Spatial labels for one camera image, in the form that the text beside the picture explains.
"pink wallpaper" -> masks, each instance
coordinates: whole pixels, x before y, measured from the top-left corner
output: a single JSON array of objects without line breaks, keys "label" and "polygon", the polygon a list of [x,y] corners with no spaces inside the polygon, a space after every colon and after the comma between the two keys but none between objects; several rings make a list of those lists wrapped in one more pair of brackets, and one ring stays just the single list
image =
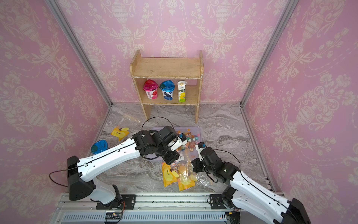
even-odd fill
[{"label": "pink wallpaper", "polygon": [[[1,223],[48,223],[107,106],[44,1],[0,1]],[[66,184],[66,173],[53,175]]]},{"label": "pink wallpaper", "polygon": [[287,0],[57,0],[113,102],[144,57],[204,56],[202,102],[239,102]]},{"label": "pink wallpaper", "polygon": [[299,1],[245,110],[312,223],[358,223],[357,1]]}]

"white robotic arm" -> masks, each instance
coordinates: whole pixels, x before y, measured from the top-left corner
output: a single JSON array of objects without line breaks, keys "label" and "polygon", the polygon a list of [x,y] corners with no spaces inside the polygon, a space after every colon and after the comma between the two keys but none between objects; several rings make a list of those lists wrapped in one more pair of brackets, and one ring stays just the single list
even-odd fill
[{"label": "white robotic arm", "polygon": [[293,199],[281,197],[261,186],[239,167],[223,162],[211,147],[201,142],[196,145],[199,158],[192,161],[194,172],[211,173],[221,183],[228,187],[222,194],[227,208],[241,208],[266,223],[274,224],[310,224],[303,204]]},{"label": "white robotic arm", "polygon": [[[178,159],[176,149],[187,143],[186,136],[176,134],[170,126],[161,131],[140,131],[131,139],[102,153],[78,159],[67,160],[68,186],[70,200],[79,200],[90,196],[99,201],[104,208],[118,208],[122,197],[117,186],[107,185],[96,176],[129,159],[155,153],[171,164]],[[199,158],[192,161],[194,172],[211,173],[218,181],[228,185],[222,194],[227,208],[244,209],[267,223],[274,224],[310,224],[302,203],[292,202],[276,195],[249,178],[240,168],[221,159],[204,143],[196,146]]]}]

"juice carton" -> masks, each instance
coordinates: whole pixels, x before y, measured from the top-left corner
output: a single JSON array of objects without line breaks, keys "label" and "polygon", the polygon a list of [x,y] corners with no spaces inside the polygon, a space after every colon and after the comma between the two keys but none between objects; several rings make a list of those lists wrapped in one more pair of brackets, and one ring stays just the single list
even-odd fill
[{"label": "juice carton", "polygon": [[187,84],[187,82],[185,82],[184,80],[179,80],[178,81],[178,98],[179,98],[179,102],[185,102],[185,85]]}]

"blue lid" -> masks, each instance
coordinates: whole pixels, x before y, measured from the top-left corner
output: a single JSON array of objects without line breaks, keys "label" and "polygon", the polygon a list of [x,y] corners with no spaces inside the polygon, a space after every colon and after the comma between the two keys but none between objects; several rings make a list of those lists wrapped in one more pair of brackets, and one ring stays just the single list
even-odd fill
[{"label": "blue lid", "polygon": [[160,87],[159,87],[161,90],[164,90],[164,91],[167,91],[167,92],[170,92],[170,91],[173,91],[174,90],[174,83],[173,81],[171,80],[166,80],[164,82],[162,82],[160,84]]},{"label": "blue lid", "polygon": [[108,143],[106,140],[99,140],[94,143],[91,147],[91,152],[93,154],[98,154],[100,152],[106,151],[108,149]]}]

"black cable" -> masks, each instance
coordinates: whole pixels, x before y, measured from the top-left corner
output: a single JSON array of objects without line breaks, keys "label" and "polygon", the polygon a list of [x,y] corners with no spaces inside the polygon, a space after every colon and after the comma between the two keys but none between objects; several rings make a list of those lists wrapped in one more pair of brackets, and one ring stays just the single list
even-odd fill
[{"label": "black cable", "polygon": [[147,160],[154,160],[154,159],[159,158],[159,156],[156,156],[156,157],[154,157],[154,158],[147,158],[147,157],[144,157],[144,156],[141,156],[141,157],[143,157],[143,158],[145,158],[145,159],[147,159]]},{"label": "black cable", "polygon": [[230,223],[231,224],[240,224],[241,222],[241,209],[238,209],[237,211],[232,212],[228,215],[230,217]]},{"label": "black cable", "polygon": [[[92,200],[92,198],[90,198],[90,200],[91,200],[91,201],[93,201],[93,202],[101,202],[101,201],[95,201],[95,200]],[[101,202],[101,203],[102,203],[102,202]]]},{"label": "black cable", "polygon": [[79,168],[79,167],[81,167],[81,166],[83,166],[83,165],[80,165],[80,166],[78,166],[78,167],[74,167],[74,168],[70,168],[70,169],[66,169],[66,170],[57,170],[57,171],[53,171],[53,172],[51,172],[51,173],[48,175],[48,177],[49,177],[49,178],[50,178],[50,180],[51,180],[52,182],[54,182],[55,184],[58,184],[58,185],[63,186],[63,187],[68,187],[68,186],[66,186],[66,185],[59,184],[59,183],[57,183],[56,181],[54,181],[54,180],[51,178],[51,174],[56,173],[56,172],[67,171],[67,170],[73,170],[73,169]]},{"label": "black cable", "polygon": [[148,120],[146,120],[146,121],[143,123],[143,125],[142,125],[142,131],[143,131],[143,126],[144,126],[144,124],[145,124],[147,121],[149,121],[150,119],[153,119],[153,118],[164,118],[164,117],[157,116],[157,117],[149,118]]},{"label": "black cable", "polygon": [[[209,200],[209,198],[210,198],[211,196],[209,196],[208,197],[208,199],[206,200],[206,202],[208,203],[208,204],[212,204],[212,203],[210,203],[208,200]],[[223,201],[219,201],[217,198],[215,198],[215,197],[212,197],[212,199],[214,199],[214,200],[216,200],[218,203],[220,203],[220,204],[224,204],[224,202]]]},{"label": "black cable", "polygon": [[292,215],[292,217],[295,219],[295,221],[296,221],[297,223],[299,223],[298,220],[296,219],[296,217],[293,215],[293,213],[292,213],[285,205],[283,205],[281,202],[277,201],[276,199],[270,197],[269,195],[265,194],[263,191],[261,191],[261,190],[260,190],[259,188],[257,188],[255,185],[253,185],[252,183],[250,183],[250,181],[248,181],[248,180],[242,175],[242,173],[241,173],[241,163],[240,163],[240,161],[236,158],[236,156],[234,156],[234,154],[232,154],[231,152],[225,151],[225,150],[221,150],[221,149],[213,149],[213,150],[219,150],[219,151],[223,151],[223,152],[230,153],[230,154],[239,162],[239,170],[240,170],[240,174],[241,174],[242,178],[243,178],[244,180],[246,180],[249,184],[251,184],[254,188],[256,188],[259,192],[261,192],[261,193],[263,193],[264,195],[266,195],[267,197],[271,198],[273,201],[275,201],[275,202],[277,202],[277,203],[280,203],[284,208],[287,209],[287,211],[289,211],[289,212],[291,213],[291,215]]},{"label": "black cable", "polygon": [[[146,121],[142,124],[141,134],[140,134],[140,138],[141,138],[141,139],[142,139],[142,133],[143,133],[143,126],[144,126],[144,124],[145,124],[147,121],[149,121],[150,119],[153,119],[153,118],[164,118],[165,120],[169,121],[169,123],[171,124],[171,127],[173,128],[173,130],[175,130],[173,124],[170,122],[169,119],[167,119],[167,118],[165,118],[165,117],[161,117],[161,116],[152,117],[152,118],[149,118],[148,120],[146,120]],[[150,130],[149,132],[151,133],[151,132],[158,132],[158,131],[157,131],[157,130]],[[175,142],[174,142],[171,146],[169,146],[169,147],[171,148],[171,147],[172,147],[173,145],[175,145],[177,142],[178,142],[178,137],[176,138]],[[155,158],[146,158],[146,157],[144,157],[144,156],[141,156],[141,157],[144,158],[144,159],[147,159],[147,160],[154,160],[154,159],[159,158],[159,156],[157,156],[157,157],[155,157]]]},{"label": "black cable", "polygon": [[209,176],[209,174],[208,173],[206,173],[206,175],[208,176],[208,178],[210,179],[210,180],[212,180],[214,183],[217,183],[219,180],[218,179],[216,179],[216,182]]},{"label": "black cable", "polygon": [[122,204],[123,204],[123,209],[122,209],[122,211],[121,211],[120,213],[123,213],[123,212],[124,212],[124,206],[125,206],[124,200],[122,200],[122,202],[120,203],[120,205],[119,205],[118,207],[109,207],[109,209],[110,209],[110,210],[112,210],[112,209],[119,209]]}]

